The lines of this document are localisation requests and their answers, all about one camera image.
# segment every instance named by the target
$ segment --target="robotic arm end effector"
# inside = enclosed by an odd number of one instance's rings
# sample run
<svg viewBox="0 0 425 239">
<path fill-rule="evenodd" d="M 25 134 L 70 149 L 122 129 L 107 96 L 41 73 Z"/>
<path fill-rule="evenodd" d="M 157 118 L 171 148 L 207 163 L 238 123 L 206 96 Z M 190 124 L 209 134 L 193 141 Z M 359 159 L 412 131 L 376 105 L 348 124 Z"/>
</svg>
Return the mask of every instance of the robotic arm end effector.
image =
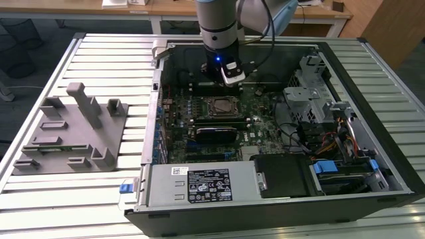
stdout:
<svg viewBox="0 0 425 239">
<path fill-rule="evenodd" d="M 261 38 L 273 32 L 279 35 L 288 24 L 296 3 L 296 0 L 195 1 L 206 50 L 206 63 L 201 71 L 213 81 L 230 87 L 255 71 L 254 62 L 242 64 L 238 58 L 237 29 L 245 26 L 258 31 Z"/>
</svg>

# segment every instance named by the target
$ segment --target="slotted metal table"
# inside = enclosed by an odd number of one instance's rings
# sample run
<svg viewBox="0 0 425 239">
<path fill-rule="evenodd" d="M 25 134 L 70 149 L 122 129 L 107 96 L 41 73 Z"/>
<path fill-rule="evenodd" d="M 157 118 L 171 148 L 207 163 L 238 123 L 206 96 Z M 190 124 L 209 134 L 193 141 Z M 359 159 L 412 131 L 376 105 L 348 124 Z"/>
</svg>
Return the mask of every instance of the slotted metal table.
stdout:
<svg viewBox="0 0 425 239">
<path fill-rule="evenodd" d="M 154 40 L 194 39 L 186 35 L 86 34 L 74 38 L 29 112 L 0 163 L 0 238 L 139 239 L 142 232 L 127 222 L 123 209 L 134 196 L 119 196 L 118 185 L 138 176 L 149 94 L 159 70 L 151 65 Z M 339 38 L 278 38 L 326 41 L 359 91 L 422 180 L 425 179 L 425 108 L 367 43 Z M 129 104 L 117 171 L 106 173 L 10 176 L 21 146 L 29 141 L 46 96 L 66 96 L 69 82 L 82 82 L 98 103 L 118 98 Z M 340 88 L 334 85 L 343 100 Z M 275 228 L 183 238 L 425 238 L 425 200 L 378 211 L 350 223 Z"/>
</svg>

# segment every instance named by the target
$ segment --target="wastebasket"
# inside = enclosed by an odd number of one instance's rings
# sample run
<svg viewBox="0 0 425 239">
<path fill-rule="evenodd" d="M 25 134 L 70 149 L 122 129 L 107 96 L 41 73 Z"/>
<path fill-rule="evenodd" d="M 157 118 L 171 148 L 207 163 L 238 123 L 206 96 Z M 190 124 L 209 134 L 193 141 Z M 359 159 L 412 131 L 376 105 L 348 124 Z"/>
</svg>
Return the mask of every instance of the wastebasket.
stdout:
<svg viewBox="0 0 425 239">
<path fill-rule="evenodd" d="M 22 78 L 34 71 L 27 52 L 10 35 L 0 35 L 0 69 L 11 78 Z"/>
<path fill-rule="evenodd" d="M 25 49 L 35 49 L 42 45 L 42 40 L 30 19 L 1 18 L 0 24 Z"/>
</svg>

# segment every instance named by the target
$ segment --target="cpu socket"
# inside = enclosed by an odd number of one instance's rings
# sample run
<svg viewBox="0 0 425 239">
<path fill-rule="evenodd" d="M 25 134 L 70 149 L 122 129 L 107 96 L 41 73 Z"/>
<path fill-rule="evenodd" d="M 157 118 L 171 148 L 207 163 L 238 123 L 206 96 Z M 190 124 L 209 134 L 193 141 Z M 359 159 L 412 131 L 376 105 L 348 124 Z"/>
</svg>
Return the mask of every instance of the cpu socket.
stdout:
<svg viewBox="0 0 425 239">
<path fill-rule="evenodd" d="M 210 118 L 237 118 L 237 102 L 238 99 L 231 96 L 205 98 L 207 104 L 207 115 Z"/>
</svg>

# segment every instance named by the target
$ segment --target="power supply label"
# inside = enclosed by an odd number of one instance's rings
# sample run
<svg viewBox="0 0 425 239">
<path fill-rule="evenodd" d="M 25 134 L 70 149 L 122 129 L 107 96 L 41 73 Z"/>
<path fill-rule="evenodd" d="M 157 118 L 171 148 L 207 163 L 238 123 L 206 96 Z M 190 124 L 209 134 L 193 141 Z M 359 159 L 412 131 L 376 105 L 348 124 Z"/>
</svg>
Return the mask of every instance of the power supply label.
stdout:
<svg viewBox="0 0 425 239">
<path fill-rule="evenodd" d="M 231 201 L 227 169 L 187 171 L 189 203 Z"/>
</svg>

